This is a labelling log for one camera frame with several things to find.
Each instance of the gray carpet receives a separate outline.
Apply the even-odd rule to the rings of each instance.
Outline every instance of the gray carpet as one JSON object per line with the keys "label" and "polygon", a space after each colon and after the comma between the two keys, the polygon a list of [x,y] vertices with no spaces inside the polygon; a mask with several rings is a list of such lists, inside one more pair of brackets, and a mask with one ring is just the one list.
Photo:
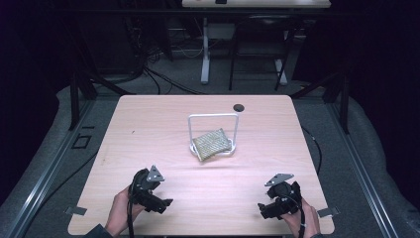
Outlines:
{"label": "gray carpet", "polygon": [[[291,64],[286,69],[288,78],[293,73],[293,62],[296,60],[299,42]],[[189,88],[208,94],[291,94],[300,89],[303,82],[292,81],[283,86],[279,92],[274,91],[274,80],[238,80],[234,90],[228,90],[229,60],[226,51],[213,51],[211,59],[210,82],[200,83],[201,56],[195,59],[175,55],[170,62],[162,57],[149,67],[169,76]],[[156,78],[162,94],[186,94],[176,87],[171,88],[166,81]],[[158,88],[148,76],[119,84],[124,89],[137,94],[157,94]],[[96,85],[99,97],[93,102],[85,102],[88,108],[75,135],[90,137],[85,149],[71,149],[76,139],[68,143],[63,154],[62,164],[49,189],[47,196],[65,181],[74,171],[86,162],[100,147],[108,123],[115,109],[118,97],[109,89]],[[322,165],[319,179],[329,206],[337,206],[341,214],[335,216],[336,230],[327,237],[383,237],[380,227],[368,203],[366,194],[358,181],[346,142],[342,138],[340,128],[335,123],[335,115],[331,108],[320,99],[323,89],[319,88],[303,99],[294,100],[299,121],[310,131],[319,143],[322,151]],[[13,229],[14,221],[29,197],[32,189],[42,175],[46,166],[51,163],[59,151],[59,147],[69,137],[67,128],[70,125],[69,90],[66,88],[58,94],[60,109],[54,124],[28,167],[19,184],[0,208],[0,237],[6,237]],[[399,237],[420,237],[419,215],[398,192],[395,183],[385,170],[385,157],[380,141],[371,127],[363,109],[351,100],[349,114],[350,138],[354,142],[359,155],[367,169],[374,187]],[[314,166],[319,165],[319,154],[311,137],[304,133],[310,149]],[[36,215],[25,237],[71,237],[67,233],[70,216],[64,211],[74,206],[79,199],[84,183],[88,177],[93,160],[80,172],[75,174],[61,187]]]}

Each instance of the hand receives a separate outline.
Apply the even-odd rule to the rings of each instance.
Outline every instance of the hand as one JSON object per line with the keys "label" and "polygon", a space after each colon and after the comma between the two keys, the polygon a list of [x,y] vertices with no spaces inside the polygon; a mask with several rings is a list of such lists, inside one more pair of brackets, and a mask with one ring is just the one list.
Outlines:
{"label": "hand", "polygon": [[[319,219],[318,213],[316,212],[315,208],[306,202],[305,199],[302,198],[302,209],[305,213],[305,234],[303,235],[304,238],[310,238],[316,234],[321,233],[321,229],[319,227]],[[300,230],[300,210],[293,214],[282,214],[281,218],[289,226],[291,233],[294,237],[299,237],[299,230]]]}
{"label": "hand", "polygon": [[[109,212],[108,221],[105,229],[113,236],[118,237],[121,232],[127,229],[127,204],[129,201],[129,187],[120,191],[114,196],[111,210]],[[138,204],[133,204],[132,217],[133,221],[137,218],[141,211],[145,208]]]}

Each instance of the table surface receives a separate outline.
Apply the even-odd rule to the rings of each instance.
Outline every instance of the table surface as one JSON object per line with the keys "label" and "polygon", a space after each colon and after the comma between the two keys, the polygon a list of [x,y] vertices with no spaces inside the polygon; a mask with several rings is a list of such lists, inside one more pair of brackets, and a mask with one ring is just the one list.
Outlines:
{"label": "table surface", "polygon": [[[189,150],[190,114],[239,114],[237,148],[229,157],[200,162]],[[235,117],[191,120],[192,136],[223,128],[232,138]],[[154,195],[173,198],[163,214],[142,212],[139,235],[279,235],[283,220],[263,219],[257,203],[269,204],[264,184],[276,174],[294,174],[302,196],[314,207],[327,203],[290,97],[283,95],[130,95],[121,97],[68,231],[87,233],[105,225],[113,197],[134,174],[156,165],[165,181]],[[320,218],[321,231],[334,231],[332,218]]]}
{"label": "table surface", "polygon": [[329,0],[227,0],[216,4],[215,0],[182,0],[183,7],[204,8],[329,8]]}

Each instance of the white desk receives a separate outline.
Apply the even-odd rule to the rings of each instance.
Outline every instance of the white desk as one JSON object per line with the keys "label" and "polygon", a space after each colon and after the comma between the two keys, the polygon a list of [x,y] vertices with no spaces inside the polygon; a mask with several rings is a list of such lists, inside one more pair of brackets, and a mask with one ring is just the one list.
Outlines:
{"label": "white desk", "polygon": [[216,4],[215,0],[182,0],[183,7],[192,8],[329,8],[329,0],[227,0]]}
{"label": "white desk", "polygon": [[[329,0],[227,0],[226,4],[216,4],[215,0],[182,0],[185,8],[329,8]],[[201,83],[209,82],[210,55],[208,51],[208,24],[203,23],[203,66],[201,69]],[[281,68],[281,61],[275,61],[277,70]],[[285,74],[281,76],[280,84],[287,84]]]}

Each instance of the floor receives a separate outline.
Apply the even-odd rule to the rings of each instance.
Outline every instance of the floor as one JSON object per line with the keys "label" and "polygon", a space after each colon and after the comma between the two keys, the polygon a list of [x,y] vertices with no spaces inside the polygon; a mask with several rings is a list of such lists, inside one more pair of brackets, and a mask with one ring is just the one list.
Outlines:
{"label": "floor", "polygon": [[[286,68],[287,78],[292,77],[303,42],[304,38],[295,39]],[[226,48],[229,44],[212,43],[208,84],[200,83],[202,55],[199,54],[201,46],[196,45],[198,51],[174,49],[174,61],[159,56],[156,62],[149,63],[149,68],[166,75],[166,79],[144,74],[117,85],[136,94],[187,94],[193,90],[206,94],[290,95],[307,84],[289,80],[279,91],[274,91],[275,80],[255,75],[236,80],[234,89],[229,91]],[[107,77],[111,81],[119,78]],[[93,155],[100,147],[119,98],[100,84],[95,87],[99,93],[96,100],[87,101],[80,96],[81,120],[73,131],[67,130],[69,88],[57,95],[59,111],[49,134],[0,208],[1,237],[73,237],[66,231],[71,216],[64,211],[77,204]],[[336,231],[327,237],[420,237],[419,213],[399,194],[386,173],[380,141],[363,109],[351,100],[347,135],[337,121],[338,103],[325,104],[321,99],[323,92],[324,88],[318,88],[293,103],[301,125],[309,131],[302,133],[314,166],[321,166],[319,180],[327,202],[341,211],[333,218]],[[79,148],[75,143],[83,136],[90,140]]]}

